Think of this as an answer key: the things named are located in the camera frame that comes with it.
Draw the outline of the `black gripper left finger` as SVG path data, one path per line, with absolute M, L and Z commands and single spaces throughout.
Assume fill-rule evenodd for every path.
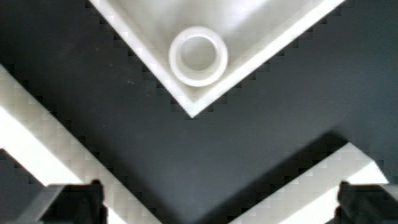
M 89 184 L 64 185 L 60 194 L 41 216 L 44 224 L 108 224 L 105 193 L 98 180 Z

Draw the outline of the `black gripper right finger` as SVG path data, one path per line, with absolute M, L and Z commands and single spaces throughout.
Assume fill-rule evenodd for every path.
M 339 184 L 332 224 L 398 224 L 398 184 Z

